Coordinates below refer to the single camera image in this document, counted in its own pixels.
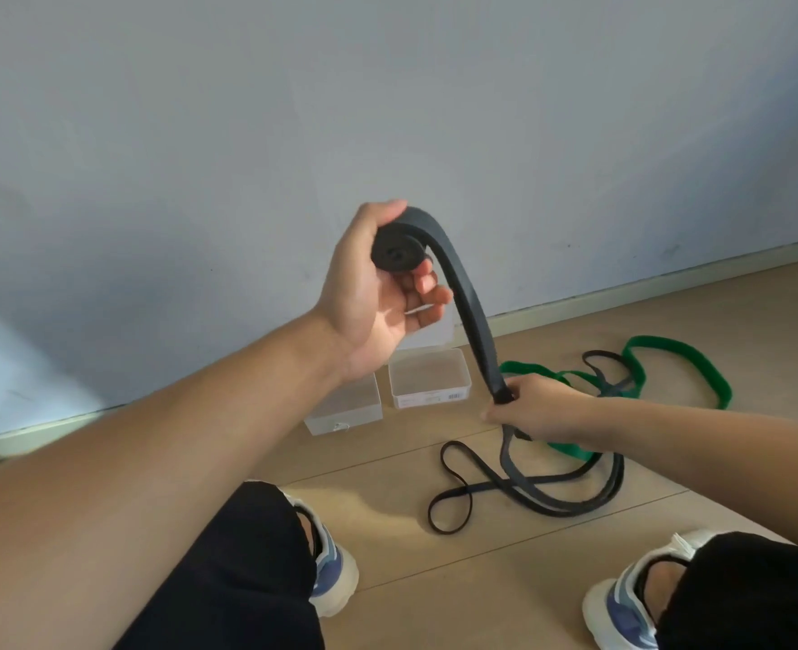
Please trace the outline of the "person's right hand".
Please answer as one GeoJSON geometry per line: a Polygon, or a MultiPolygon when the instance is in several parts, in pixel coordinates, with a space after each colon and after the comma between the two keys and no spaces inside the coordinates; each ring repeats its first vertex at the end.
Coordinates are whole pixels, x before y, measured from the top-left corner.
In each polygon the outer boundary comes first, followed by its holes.
{"type": "Polygon", "coordinates": [[[514,376],[506,384],[513,400],[516,393],[532,396],[532,440],[610,449],[606,430],[600,426],[599,399],[537,374],[514,376]]]}

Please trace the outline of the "person's white blue shoe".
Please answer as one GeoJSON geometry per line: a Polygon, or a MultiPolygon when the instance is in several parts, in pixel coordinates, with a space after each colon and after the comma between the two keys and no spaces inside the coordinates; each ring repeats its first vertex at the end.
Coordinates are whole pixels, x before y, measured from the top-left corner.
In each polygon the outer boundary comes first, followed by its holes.
{"type": "Polygon", "coordinates": [[[725,650],[715,616],[731,577],[714,560],[729,558],[751,535],[706,529],[675,533],[668,544],[647,552],[624,568],[617,578],[593,586],[582,602],[585,624],[600,650],[725,650]],[[685,568],[687,581],[675,600],[676,641],[659,641],[658,620],[648,603],[646,588],[652,568],[675,564],[685,568]]]}
{"type": "Polygon", "coordinates": [[[357,590],[357,562],[311,506],[285,491],[281,495],[288,502],[274,560],[281,600],[296,609],[309,608],[319,618],[335,616],[357,590]]]}

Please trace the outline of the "clear plastic box with label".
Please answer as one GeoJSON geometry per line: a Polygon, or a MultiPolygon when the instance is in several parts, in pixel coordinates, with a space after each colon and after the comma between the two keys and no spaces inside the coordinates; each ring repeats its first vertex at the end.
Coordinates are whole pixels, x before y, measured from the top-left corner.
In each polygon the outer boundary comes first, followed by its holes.
{"type": "Polygon", "coordinates": [[[469,366],[459,348],[399,356],[389,362],[388,375],[399,410],[464,401],[472,388],[469,366]]]}

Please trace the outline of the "green resistance band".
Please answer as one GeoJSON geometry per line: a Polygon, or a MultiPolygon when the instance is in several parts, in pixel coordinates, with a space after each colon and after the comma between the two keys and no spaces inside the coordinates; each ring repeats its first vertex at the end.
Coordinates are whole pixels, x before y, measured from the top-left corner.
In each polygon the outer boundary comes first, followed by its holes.
{"type": "Polygon", "coordinates": [[[567,379],[571,375],[592,385],[598,390],[598,394],[601,397],[639,399],[648,377],[642,362],[635,354],[636,349],[654,349],[686,360],[717,397],[715,408],[721,411],[728,410],[733,399],[733,390],[717,367],[702,352],[691,345],[677,339],[661,336],[633,336],[626,341],[619,353],[606,350],[589,350],[582,354],[582,360],[589,371],[554,371],[540,364],[515,360],[502,363],[500,371],[504,376],[537,374],[568,386],[572,386],[572,383],[567,379]],[[619,363],[627,372],[626,377],[617,383],[609,382],[603,371],[590,362],[592,358],[605,358],[619,363]]]}

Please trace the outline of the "person's left leg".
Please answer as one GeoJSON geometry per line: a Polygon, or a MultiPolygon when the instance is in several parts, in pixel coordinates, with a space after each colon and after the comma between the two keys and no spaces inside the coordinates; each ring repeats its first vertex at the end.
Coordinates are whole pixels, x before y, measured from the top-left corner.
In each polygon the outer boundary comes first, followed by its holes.
{"type": "Polygon", "coordinates": [[[315,581],[285,494],[243,483],[112,650],[325,650],[315,581]]]}

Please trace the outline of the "person's right white blue shoe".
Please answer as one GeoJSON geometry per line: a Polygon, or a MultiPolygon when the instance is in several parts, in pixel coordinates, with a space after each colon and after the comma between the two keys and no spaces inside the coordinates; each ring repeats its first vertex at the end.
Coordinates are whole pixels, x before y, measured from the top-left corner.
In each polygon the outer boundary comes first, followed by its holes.
{"type": "Polygon", "coordinates": [[[706,529],[675,533],[668,544],[647,552],[624,568],[617,578],[593,586],[582,602],[585,624],[600,650],[725,650],[715,616],[731,577],[714,560],[729,558],[751,535],[706,529]],[[646,588],[652,568],[675,564],[685,568],[687,581],[675,600],[676,641],[659,641],[658,620],[648,603],[646,588]]]}

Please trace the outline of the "person's left hand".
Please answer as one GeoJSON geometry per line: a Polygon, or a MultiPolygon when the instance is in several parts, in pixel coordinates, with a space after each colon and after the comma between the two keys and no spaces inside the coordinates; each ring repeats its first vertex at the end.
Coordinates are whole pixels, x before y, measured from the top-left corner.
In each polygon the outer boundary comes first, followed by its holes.
{"type": "Polygon", "coordinates": [[[439,278],[437,289],[428,294],[404,291],[403,274],[435,273],[431,258],[398,274],[378,269],[371,259],[378,230],[355,230],[354,218],[350,221],[333,251],[314,307],[316,316],[330,327],[333,357],[328,373],[333,385],[359,380],[383,366],[401,341],[412,335],[404,329],[408,311],[432,304],[446,304],[447,309],[454,300],[452,289],[439,278]]]}

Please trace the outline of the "person's right leg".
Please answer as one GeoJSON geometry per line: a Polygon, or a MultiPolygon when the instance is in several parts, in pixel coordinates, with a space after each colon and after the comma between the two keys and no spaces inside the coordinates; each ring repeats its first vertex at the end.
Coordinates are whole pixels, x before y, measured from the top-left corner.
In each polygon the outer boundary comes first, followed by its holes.
{"type": "Polygon", "coordinates": [[[658,650],[798,650],[798,546],[760,535],[714,535],[655,617],[658,650]]]}

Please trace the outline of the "white skirting board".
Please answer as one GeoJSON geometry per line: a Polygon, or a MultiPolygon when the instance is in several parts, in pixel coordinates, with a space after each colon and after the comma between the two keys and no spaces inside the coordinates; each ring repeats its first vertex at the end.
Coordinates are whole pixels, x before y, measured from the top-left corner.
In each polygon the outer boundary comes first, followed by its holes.
{"type": "MultiPolygon", "coordinates": [[[[798,262],[798,241],[769,250],[708,262],[556,302],[529,306],[488,318],[493,337],[544,327],[657,296],[696,288],[798,262]]],[[[26,454],[89,425],[111,408],[28,426],[0,434],[0,461],[26,454]]]]}

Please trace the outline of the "person's right forearm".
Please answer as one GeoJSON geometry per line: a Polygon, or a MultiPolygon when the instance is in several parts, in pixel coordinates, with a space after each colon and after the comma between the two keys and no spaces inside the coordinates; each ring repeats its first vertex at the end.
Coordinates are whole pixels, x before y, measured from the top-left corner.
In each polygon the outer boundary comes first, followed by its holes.
{"type": "Polygon", "coordinates": [[[798,421],[581,397],[571,428],[798,545],[798,421]]]}

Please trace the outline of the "person's left forearm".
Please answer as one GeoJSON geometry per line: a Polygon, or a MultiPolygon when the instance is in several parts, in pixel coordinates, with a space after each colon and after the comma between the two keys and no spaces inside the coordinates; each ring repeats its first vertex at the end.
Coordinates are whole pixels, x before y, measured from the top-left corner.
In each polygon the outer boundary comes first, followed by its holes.
{"type": "Polygon", "coordinates": [[[0,650],[110,650],[347,349],[312,311],[0,465],[0,650]]]}

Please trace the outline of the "person's leg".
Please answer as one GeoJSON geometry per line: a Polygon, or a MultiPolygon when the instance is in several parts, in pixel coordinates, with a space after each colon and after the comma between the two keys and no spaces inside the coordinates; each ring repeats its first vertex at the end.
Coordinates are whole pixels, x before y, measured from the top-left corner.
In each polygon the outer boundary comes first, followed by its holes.
{"type": "Polygon", "coordinates": [[[243,483],[112,650],[325,650],[315,581],[285,494],[243,483]]]}
{"type": "Polygon", "coordinates": [[[658,650],[798,650],[798,546],[760,535],[714,535],[655,617],[658,650]]]}

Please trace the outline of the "thin black resistance band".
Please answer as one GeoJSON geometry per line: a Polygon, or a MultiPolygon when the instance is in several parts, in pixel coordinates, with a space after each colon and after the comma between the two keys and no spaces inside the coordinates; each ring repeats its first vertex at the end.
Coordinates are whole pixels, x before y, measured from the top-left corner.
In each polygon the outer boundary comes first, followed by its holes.
{"type": "MultiPolygon", "coordinates": [[[[632,363],[626,348],[622,349],[620,353],[603,349],[588,350],[582,354],[582,360],[590,372],[570,371],[570,374],[593,385],[598,390],[600,398],[631,398],[641,392],[639,368],[632,363]]],[[[550,443],[551,449],[578,460],[578,467],[559,474],[527,476],[515,465],[511,456],[511,444],[514,439],[526,442],[532,440],[528,434],[516,427],[502,426],[499,453],[502,472],[492,469],[476,452],[459,440],[450,440],[441,447],[439,455],[441,467],[456,479],[459,485],[442,491],[430,501],[427,506],[429,528],[438,535],[459,533],[470,522],[473,513],[473,497],[478,493],[500,491],[520,507],[535,514],[556,519],[568,519],[600,510],[612,502],[622,490],[625,459],[620,454],[613,454],[609,474],[597,494],[582,501],[566,501],[553,497],[543,491],[541,486],[575,482],[585,477],[600,463],[603,454],[584,450],[576,445],[550,443]],[[479,483],[469,483],[456,470],[451,469],[445,458],[450,449],[462,452],[480,471],[484,480],[479,483]],[[468,500],[465,519],[453,529],[440,527],[434,519],[435,507],[437,504],[460,497],[466,497],[468,500]]]]}

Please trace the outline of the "wide dark grey resistance band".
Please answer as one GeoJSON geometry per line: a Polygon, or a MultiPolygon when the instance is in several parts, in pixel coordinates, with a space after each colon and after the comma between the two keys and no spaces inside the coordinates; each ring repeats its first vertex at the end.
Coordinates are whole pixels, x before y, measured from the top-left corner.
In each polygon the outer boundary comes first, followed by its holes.
{"type": "Polygon", "coordinates": [[[508,403],[513,395],[500,371],[487,316],[458,254],[443,228],[426,211],[408,207],[392,223],[377,231],[371,259],[383,271],[407,272],[431,252],[454,293],[454,301],[473,357],[493,401],[508,403]]]}

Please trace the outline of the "person's left white blue shoe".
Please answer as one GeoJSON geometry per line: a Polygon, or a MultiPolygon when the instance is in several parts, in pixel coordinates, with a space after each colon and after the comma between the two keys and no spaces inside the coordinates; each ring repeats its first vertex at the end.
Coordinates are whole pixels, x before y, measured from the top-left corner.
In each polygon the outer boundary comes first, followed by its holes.
{"type": "Polygon", "coordinates": [[[288,502],[274,560],[281,600],[296,609],[309,608],[319,618],[335,616],[357,590],[357,562],[311,506],[285,491],[281,495],[288,502]]]}

